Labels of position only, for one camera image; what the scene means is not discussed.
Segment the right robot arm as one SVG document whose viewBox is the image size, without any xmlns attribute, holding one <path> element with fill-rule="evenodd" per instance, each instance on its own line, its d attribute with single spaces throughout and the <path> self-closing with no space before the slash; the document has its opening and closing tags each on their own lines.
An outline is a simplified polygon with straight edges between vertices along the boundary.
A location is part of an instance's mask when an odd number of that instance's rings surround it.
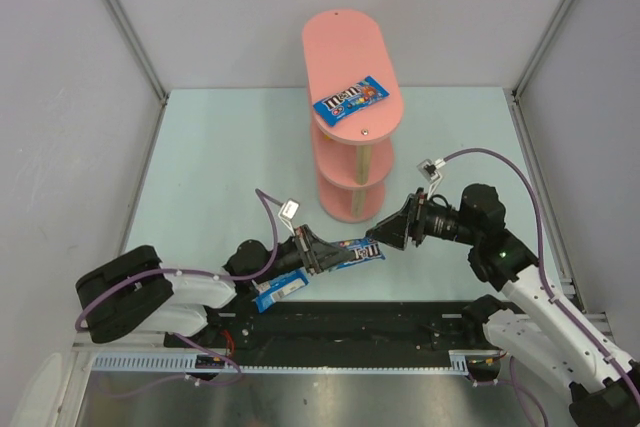
<svg viewBox="0 0 640 427">
<path fill-rule="evenodd" d="M 423 190 L 367 237 L 403 250 L 434 237 L 469 246 L 476 277 L 504 296 L 485 295 L 466 316 L 484 338 L 538 375 L 567 404 L 578 426 L 639 423 L 639 363 L 615 345 L 542 273 L 542 262 L 505 224 L 495 188 L 471 184 L 458 208 Z"/>
</svg>

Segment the blue white candy bar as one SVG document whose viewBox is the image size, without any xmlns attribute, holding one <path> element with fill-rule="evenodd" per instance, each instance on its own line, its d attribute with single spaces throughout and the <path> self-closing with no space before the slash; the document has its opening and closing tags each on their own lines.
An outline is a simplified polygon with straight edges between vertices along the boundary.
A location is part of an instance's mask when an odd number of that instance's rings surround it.
<svg viewBox="0 0 640 427">
<path fill-rule="evenodd" d="M 264 313 L 276 303 L 309 283 L 303 268 L 282 274 L 274 279 L 256 284 L 257 295 L 254 299 L 257 311 Z"/>
</svg>

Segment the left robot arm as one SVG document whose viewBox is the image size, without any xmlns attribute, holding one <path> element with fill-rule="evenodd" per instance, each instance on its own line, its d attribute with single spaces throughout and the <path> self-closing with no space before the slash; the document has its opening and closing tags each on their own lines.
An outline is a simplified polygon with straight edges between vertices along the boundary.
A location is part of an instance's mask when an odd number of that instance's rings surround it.
<svg viewBox="0 0 640 427">
<path fill-rule="evenodd" d="M 81 312 L 75 327 L 96 344 L 135 331 L 191 337 L 205 328 L 211 310 L 243 300 L 264 311 L 312 277 L 355 259 L 351 242 L 327 242 L 306 225 L 272 248 L 254 239 L 242 242 L 219 273 L 168 266 L 153 246 L 142 245 L 76 282 Z"/>
</svg>

